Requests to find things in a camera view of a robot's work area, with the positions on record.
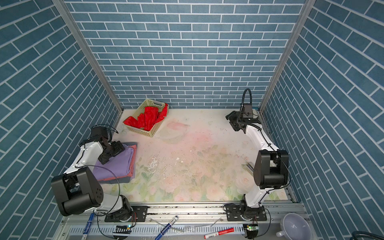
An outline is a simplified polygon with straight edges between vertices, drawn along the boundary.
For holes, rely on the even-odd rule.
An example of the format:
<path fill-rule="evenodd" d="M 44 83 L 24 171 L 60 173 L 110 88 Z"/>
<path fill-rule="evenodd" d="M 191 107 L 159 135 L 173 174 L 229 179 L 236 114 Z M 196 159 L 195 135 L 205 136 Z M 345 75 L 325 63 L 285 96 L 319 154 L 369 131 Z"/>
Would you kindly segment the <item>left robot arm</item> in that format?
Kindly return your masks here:
<path fill-rule="evenodd" d="M 93 211 L 106 222 L 128 222 L 134 210 L 128 199 L 104 193 L 102 182 L 130 178 L 134 174 L 137 146 L 113 141 L 117 130 L 109 125 L 95 125 L 83 140 L 80 152 L 70 167 L 51 181 L 58 209 L 63 216 Z"/>

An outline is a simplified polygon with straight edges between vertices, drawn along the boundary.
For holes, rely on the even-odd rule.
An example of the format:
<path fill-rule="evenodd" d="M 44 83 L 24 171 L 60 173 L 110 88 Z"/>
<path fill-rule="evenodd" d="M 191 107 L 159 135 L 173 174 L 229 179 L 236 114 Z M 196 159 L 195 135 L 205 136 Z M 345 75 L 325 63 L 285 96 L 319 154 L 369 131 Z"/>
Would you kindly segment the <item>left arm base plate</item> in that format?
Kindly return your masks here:
<path fill-rule="evenodd" d="M 105 217 L 105 222 L 107 223 L 145 222 L 147 213 L 148 213 L 148 208 L 149 208 L 148 206 L 131 206 L 130 209 L 123 207 L 118 211 L 107 214 Z"/>

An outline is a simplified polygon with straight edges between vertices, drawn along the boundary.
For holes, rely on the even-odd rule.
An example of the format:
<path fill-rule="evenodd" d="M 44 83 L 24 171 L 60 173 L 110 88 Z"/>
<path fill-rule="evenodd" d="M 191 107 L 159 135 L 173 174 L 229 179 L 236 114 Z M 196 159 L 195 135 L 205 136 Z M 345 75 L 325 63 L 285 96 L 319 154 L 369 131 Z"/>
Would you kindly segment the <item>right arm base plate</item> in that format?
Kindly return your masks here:
<path fill-rule="evenodd" d="M 264 207 L 249 208 L 236 204 L 225 204 L 223 210 L 226 213 L 228 222 L 240 221 L 266 221 L 267 215 Z"/>

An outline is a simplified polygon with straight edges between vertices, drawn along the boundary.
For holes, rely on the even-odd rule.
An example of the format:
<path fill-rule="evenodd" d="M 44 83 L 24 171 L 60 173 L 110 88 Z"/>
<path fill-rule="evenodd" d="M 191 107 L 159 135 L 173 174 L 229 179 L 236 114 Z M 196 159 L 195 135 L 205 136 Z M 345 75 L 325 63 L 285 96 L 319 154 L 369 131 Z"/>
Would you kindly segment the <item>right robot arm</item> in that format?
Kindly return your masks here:
<path fill-rule="evenodd" d="M 256 185 L 241 199 L 240 216 L 245 220 L 265 221 L 264 200 L 289 184 L 289 154 L 268 138 L 251 103 L 242 104 L 239 111 L 231 112 L 226 119 L 236 132 L 242 130 L 250 138 L 257 151 L 253 167 Z"/>

